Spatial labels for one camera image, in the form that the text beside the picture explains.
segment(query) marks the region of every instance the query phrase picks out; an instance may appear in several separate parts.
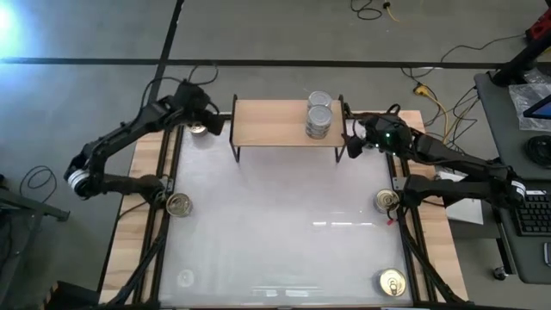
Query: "wooden table frame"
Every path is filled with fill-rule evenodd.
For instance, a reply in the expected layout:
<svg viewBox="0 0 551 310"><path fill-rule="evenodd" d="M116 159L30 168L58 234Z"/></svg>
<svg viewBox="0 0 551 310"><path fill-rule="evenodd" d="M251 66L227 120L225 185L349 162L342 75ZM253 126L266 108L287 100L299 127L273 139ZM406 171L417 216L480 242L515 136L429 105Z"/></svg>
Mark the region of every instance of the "wooden table frame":
<svg viewBox="0 0 551 310"><path fill-rule="evenodd" d="M401 111L400 117L406 121L410 127L419 131L424 131L423 121L419 111ZM177 162L180 156L183 127L179 127L173 133L152 133L140 139L136 145L134 158L130 170L130 176L138 177L144 174L152 173L158 176L168 174L172 179L176 176ZM389 173L396 176L407 176L411 173L433 177L435 175L434 167L413 163L410 161L399 161L394 158L389 160ZM126 196L121 205L121 212L140 203L138 195ZM152 239L158 233L161 221L168 224L169 215L164 210L135 210L127 214L123 219L117 222L114 229L112 247L106 260L104 273L100 282L101 301L109 301L115 296L120 287L124 285L127 278L132 274L138 264L139 257L143 254L140 246L146 249L151 244ZM438 271L444 281L459 295L462 299L467 299L467 291L462 280L461 269L455 253L455 246L449 230L449 223L445 209L423 203L417 212L410 212L407 217L408 227L413 236L417 236L418 244L421 248L426 248L431 264ZM431 285L426 285L426 276L420 268L417 259L406 251L406 263L408 269L414 270L410 273L410 282L412 292L417 290L413 298L419 301L443 301L442 296L437 292L434 294ZM149 301L158 300L158 289L162 264L164 260L164 249L161 250L155 263L152 263L143 279L144 286L140 287L142 294L135 294L133 302L145 301L144 294L149 294Z"/></svg>

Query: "concrete floor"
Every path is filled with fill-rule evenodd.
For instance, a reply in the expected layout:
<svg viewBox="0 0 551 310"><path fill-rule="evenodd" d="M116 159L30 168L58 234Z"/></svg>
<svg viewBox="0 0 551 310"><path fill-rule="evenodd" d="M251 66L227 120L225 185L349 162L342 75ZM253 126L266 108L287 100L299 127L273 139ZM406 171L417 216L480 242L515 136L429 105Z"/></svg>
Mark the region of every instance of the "concrete floor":
<svg viewBox="0 0 551 310"><path fill-rule="evenodd" d="M32 0L0 3L0 55L12 57L158 59L176 0ZM381 1L374 1L379 8ZM348 1L188 0L183 5L172 59L334 59L438 61L457 44L480 46L521 34L546 6L542 0L394 0L393 13L360 21ZM458 50L449 61L503 62L523 48L522 40L496 43L484 51ZM50 166L59 186L49 201L71 210L66 223L46 220L34 244L16 299L40 301L56 280L96 289L119 195L80 201L62 181L82 145L131 119L155 66L0 65L1 172L16 189L26 171ZM166 76L186 77L188 67L170 66ZM476 70L435 70L423 79L451 108L474 85ZM195 81L209 78L199 70ZM232 95L241 98L304 98L313 90L343 94L353 109L386 109L399 103L419 109L427 120L434 103L412 94L415 83L399 69L222 67L205 87L229 111ZM159 96L176 88L164 83ZM484 111L458 145L483 158L497 156ZM441 133L443 120L430 128ZM108 172L126 174L133 148L109 160ZM41 192L29 193L40 199ZM474 253L482 250L484 257ZM471 300L484 305L549 309L548 287L515 279L495 282L486 271L498 265L493 242L457 240L457 251Z"/></svg>

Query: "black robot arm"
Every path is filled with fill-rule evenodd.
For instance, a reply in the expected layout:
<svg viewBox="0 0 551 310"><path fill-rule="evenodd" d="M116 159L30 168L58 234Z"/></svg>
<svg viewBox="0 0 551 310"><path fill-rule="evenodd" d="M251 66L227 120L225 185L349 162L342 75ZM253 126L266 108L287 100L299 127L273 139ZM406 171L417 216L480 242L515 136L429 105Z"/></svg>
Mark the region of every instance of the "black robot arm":
<svg viewBox="0 0 551 310"><path fill-rule="evenodd" d="M77 195L90 198L108 192L123 195L141 194L154 204L164 192L164 186L155 176L140 178L105 174L108 158L148 133L171 130L187 123L200 122L210 133L219 135L224 125L217 114L207 109L213 105L210 97L199 86L183 81L174 96L166 96L142 107L136 118L111 133L86 144L71 161L64 179Z"/></svg>
<svg viewBox="0 0 551 310"><path fill-rule="evenodd" d="M481 199L505 208L523 203L525 187L511 167L451 150L442 141L408 127L398 112L399 106L393 105L386 113L358 115L365 137L345 137L349 156L355 158L364 146L373 146L398 158L438 164L467 174L460 182L430 180L419 175L399 178L394 190L401 204L416 207L432 195L442 197L445 206L464 198Z"/></svg>

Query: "keyboard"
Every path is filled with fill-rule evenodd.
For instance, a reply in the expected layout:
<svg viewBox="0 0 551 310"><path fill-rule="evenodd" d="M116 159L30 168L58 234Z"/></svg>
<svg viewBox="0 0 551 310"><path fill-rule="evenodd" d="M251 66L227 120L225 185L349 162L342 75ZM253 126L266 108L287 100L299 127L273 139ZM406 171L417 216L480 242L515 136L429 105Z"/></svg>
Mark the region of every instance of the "keyboard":
<svg viewBox="0 0 551 310"><path fill-rule="evenodd" d="M551 201L539 190L529 190L513 219L519 236L551 236Z"/></svg>

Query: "stack of cans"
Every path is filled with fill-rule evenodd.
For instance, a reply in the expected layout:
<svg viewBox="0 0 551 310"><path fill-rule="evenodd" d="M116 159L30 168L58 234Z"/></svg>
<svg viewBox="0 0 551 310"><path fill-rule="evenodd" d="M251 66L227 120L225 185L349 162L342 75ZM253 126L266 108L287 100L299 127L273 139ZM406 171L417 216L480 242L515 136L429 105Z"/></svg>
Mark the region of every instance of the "stack of cans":
<svg viewBox="0 0 551 310"><path fill-rule="evenodd" d="M329 132L333 113L331 96L324 91L314 91L308 97L306 134L312 139L323 139Z"/></svg>

